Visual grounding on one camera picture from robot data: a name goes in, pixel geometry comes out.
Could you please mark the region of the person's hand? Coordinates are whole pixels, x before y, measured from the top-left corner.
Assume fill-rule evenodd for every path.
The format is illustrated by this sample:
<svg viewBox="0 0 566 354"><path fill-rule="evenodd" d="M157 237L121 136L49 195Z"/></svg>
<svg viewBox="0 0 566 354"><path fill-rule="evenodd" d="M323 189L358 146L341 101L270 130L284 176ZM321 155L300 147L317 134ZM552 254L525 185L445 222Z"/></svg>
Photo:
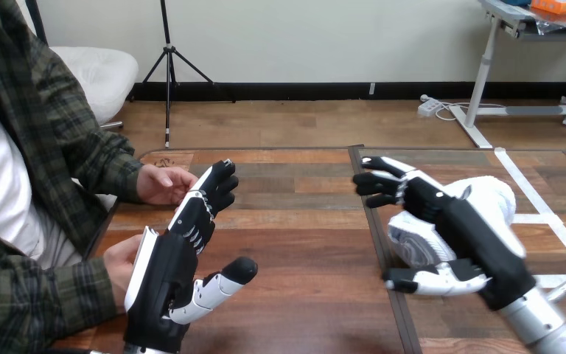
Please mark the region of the person's hand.
<svg viewBox="0 0 566 354"><path fill-rule="evenodd" d="M139 171L136 191L140 201L179 206L198 178L181 167L145 164Z"/></svg>
<svg viewBox="0 0 566 354"><path fill-rule="evenodd" d="M125 295L133 274L133 257L142 235L134 235L108 248L102 256L111 283L117 313L125 312Z"/></svg>

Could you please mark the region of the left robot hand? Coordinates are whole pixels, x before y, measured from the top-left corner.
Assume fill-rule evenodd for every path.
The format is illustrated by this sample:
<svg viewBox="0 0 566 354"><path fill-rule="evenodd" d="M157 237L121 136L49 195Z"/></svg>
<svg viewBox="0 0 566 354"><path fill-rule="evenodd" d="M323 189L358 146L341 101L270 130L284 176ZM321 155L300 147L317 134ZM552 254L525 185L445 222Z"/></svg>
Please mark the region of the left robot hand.
<svg viewBox="0 0 566 354"><path fill-rule="evenodd" d="M125 353L179 353L191 323L230 299L258 272L238 257L203 279L198 257L211 240L214 219L234 202L235 164L210 166L191 188L162 233L145 227L125 295Z"/></svg>

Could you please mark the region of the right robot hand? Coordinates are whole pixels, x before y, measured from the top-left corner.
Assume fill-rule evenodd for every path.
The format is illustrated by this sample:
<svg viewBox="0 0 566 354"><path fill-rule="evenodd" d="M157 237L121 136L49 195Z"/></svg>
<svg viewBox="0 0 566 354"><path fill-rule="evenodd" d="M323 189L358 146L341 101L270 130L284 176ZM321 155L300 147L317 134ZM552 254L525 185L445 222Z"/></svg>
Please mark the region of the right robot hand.
<svg viewBox="0 0 566 354"><path fill-rule="evenodd" d="M524 258L500 239L491 224L464 197L449 192L420 169L387 156L364 156L363 172L354 175L358 195L369 208L400 205L406 212L434 225L459 258L472 261L487 277L478 295L490 310L500 310L537 286Z"/></svg>

